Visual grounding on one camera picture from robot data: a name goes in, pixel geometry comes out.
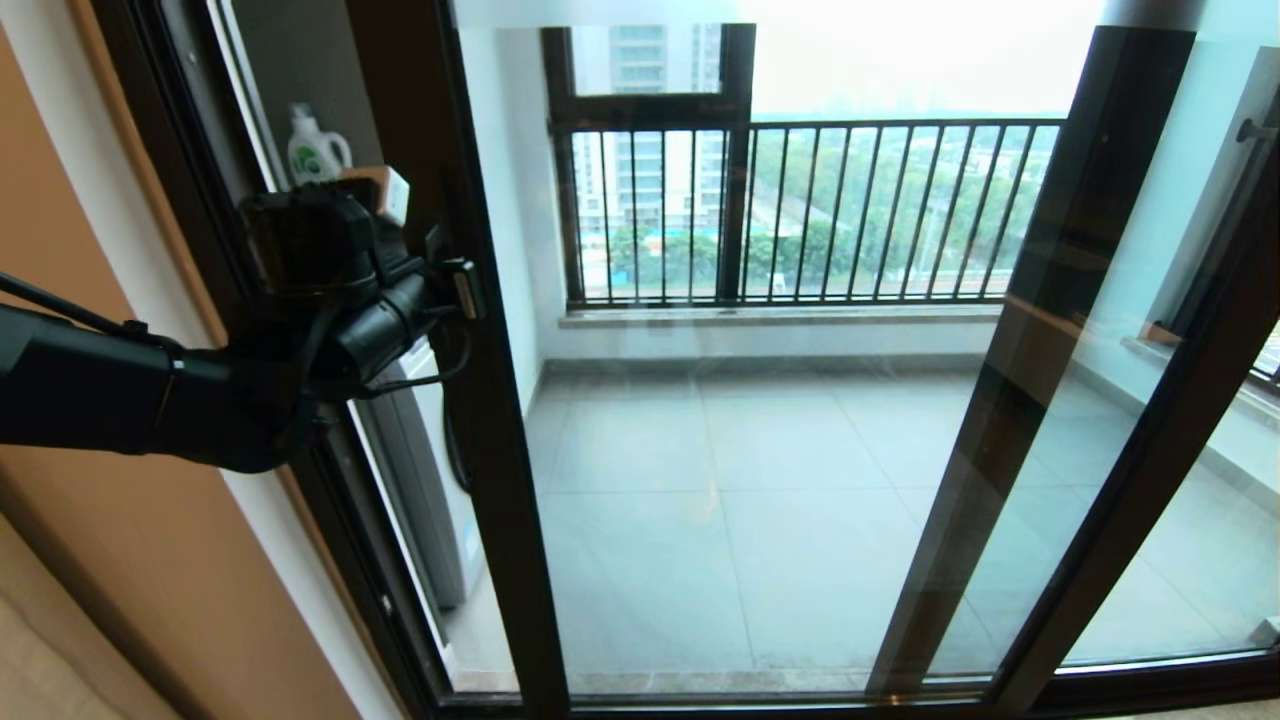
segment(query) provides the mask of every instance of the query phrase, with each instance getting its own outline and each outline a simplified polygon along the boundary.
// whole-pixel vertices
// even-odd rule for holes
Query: balcony
[[[495,35],[463,55],[571,691],[861,689],[1062,120],[557,123],[536,33]],[[1153,322],[1239,152],[1236,99],[1188,77],[1114,256],[1070,259],[1106,282],[1053,319],[1076,350],[1032,388],[1048,415],[938,676],[995,669],[1161,380]],[[1071,662],[1263,642],[1268,347]],[[509,687],[495,618],[484,584],[445,614],[456,687]]]

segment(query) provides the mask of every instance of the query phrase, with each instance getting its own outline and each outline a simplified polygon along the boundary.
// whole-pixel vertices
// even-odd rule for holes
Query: metal railing
[[[1280,392],[1280,323],[1271,329],[1271,336],[1262,345],[1262,351],[1258,352],[1249,374],[1270,386],[1272,391]]]
[[[732,129],[568,133],[570,305],[998,301],[1061,123],[751,123],[742,167]]]

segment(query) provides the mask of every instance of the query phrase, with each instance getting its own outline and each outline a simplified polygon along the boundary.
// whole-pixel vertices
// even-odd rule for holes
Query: sliding glass door
[[[1274,8],[214,5],[259,184],[306,100],[479,269],[388,372],[465,370],[296,468],[412,708],[1070,714],[1276,662]]]

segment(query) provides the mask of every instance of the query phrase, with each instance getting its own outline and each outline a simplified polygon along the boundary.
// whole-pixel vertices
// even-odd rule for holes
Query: windowsill
[[[1125,337],[1120,345],[1161,370],[1174,355],[1172,347],[1138,337]],[[1272,430],[1280,430],[1280,397],[1254,387],[1252,382],[1245,382],[1235,395],[1234,402],[1254,420]]]
[[[559,320],[563,329],[632,327],[768,327],[995,323],[1004,305],[879,305],[842,307],[660,307],[570,310]]]

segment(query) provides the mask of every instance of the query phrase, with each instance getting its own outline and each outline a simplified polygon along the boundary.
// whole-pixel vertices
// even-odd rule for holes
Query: green logo
[[[320,155],[306,145],[293,154],[293,172],[298,176],[319,176],[321,172]]]

